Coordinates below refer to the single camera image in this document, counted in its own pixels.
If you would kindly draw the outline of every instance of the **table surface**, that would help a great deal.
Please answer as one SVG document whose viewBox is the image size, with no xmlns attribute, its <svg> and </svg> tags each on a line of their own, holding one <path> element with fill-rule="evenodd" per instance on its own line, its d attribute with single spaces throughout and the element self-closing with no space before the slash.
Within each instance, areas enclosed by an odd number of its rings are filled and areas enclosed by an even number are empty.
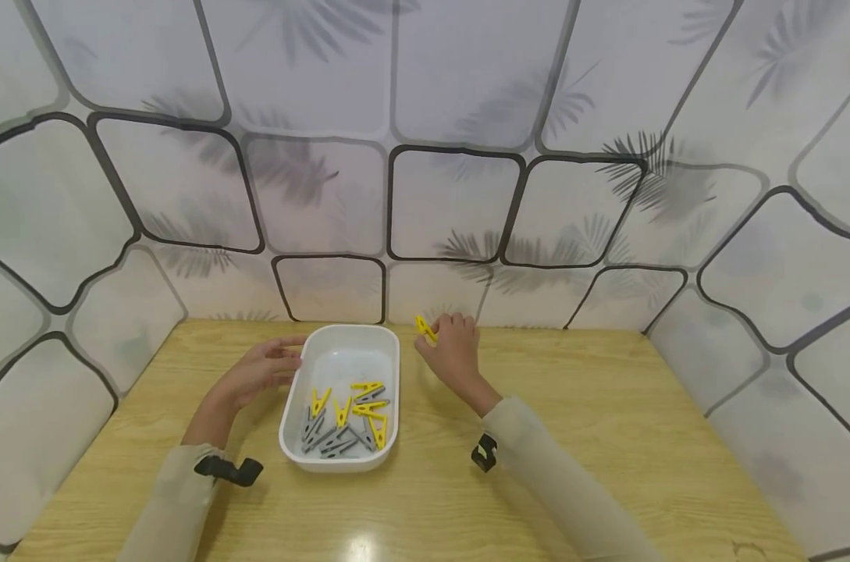
<svg viewBox="0 0 850 562">
<path fill-rule="evenodd" d="M 114 560 L 156 472 L 207 388 L 253 343 L 319 325 L 193 320 L 177 326 L 11 556 Z M 198 560 L 577 560 L 501 469 L 468 459 L 476 416 L 400 337 L 400 434 L 371 472 L 304 472 L 282 455 L 286 392 L 235 425 L 229 453 L 265 466 L 224 485 Z M 668 560 L 804 560 L 756 487 L 638 333 L 484 329 L 480 362 L 633 514 Z"/>
</svg>

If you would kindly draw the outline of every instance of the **left hand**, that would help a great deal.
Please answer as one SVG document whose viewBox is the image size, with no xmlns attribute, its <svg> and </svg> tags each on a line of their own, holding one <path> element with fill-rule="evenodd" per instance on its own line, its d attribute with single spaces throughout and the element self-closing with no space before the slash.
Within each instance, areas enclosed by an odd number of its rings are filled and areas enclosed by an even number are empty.
<svg viewBox="0 0 850 562">
<path fill-rule="evenodd" d="M 300 351 L 287 349 L 306 343 L 306 336 L 276 337 L 255 344 L 210 389 L 210 397 L 235 411 L 246 407 L 261 391 L 293 381 L 300 368 Z"/>
</svg>

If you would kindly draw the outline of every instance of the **black wrist strap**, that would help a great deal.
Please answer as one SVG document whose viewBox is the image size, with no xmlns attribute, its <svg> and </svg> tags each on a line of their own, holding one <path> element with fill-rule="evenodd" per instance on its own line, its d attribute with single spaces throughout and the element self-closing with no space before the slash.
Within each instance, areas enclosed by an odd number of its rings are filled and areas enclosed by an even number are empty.
<svg viewBox="0 0 850 562">
<path fill-rule="evenodd" d="M 496 440 L 483 433 L 482 438 L 478 439 L 478 444 L 471 450 L 471 460 L 478 465 L 478 468 L 488 472 L 496 465 Z"/>
<path fill-rule="evenodd" d="M 194 472 L 205 477 L 223 478 L 238 486 L 248 487 L 259 478 L 262 469 L 261 463 L 254 459 L 244 459 L 240 468 L 237 468 L 233 462 L 225 461 L 218 455 L 210 455 L 197 463 Z"/>
</svg>

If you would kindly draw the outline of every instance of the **beige sleeve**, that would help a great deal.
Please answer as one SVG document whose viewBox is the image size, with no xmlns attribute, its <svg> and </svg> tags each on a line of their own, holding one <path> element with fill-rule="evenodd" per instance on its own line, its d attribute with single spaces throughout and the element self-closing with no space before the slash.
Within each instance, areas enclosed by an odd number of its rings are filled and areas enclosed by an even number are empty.
<svg viewBox="0 0 850 562">
<path fill-rule="evenodd" d="M 556 444 L 531 408 L 508 397 L 484 416 L 497 460 L 549 511 L 585 562 L 646 562 L 662 557 L 627 511 Z"/>
<path fill-rule="evenodd" d="M 143 513 L 131 529 L 118 562 L 193 562 L 217 485 L 194 472 L 212 445 L 180 445 L 169 451 Z"/>
</svg>

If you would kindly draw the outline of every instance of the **white container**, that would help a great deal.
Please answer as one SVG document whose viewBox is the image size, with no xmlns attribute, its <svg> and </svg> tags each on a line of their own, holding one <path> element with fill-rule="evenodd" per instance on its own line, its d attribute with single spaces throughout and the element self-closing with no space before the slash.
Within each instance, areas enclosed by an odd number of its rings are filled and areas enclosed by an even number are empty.
<svg viewBox="0 0 850 562">
<path fill-rule="evenodd" d="M 327 325 L 311 333 L 302 350 L 302 366 L 293 378 L 287 404 L 281 417 L 278 442 L 288 459 L 309 472 L 365 472 L 387 459 L 397 440 L 400 421 L 400 340 L 394 332 L 379 325 Z M 301 448 L 301 431 L 306 407 L 312 403 L 312 390 L 322 397 L 327 389 L 331 396 L 325 403 L 323 431 L 336 424 L 335 399 L 346 404 L 353 383 L 378 380 L 384 392 L 378 399 L 388 399 L 379 412 L 387 415 L 387 439 L 382 450 L 367 451 L 361 444 L 337 459 L 322 459 L 318 450 L 305 454 Z M 367 422 L 350 414 L 349 424 L 361 430 Z"/>
</svg>

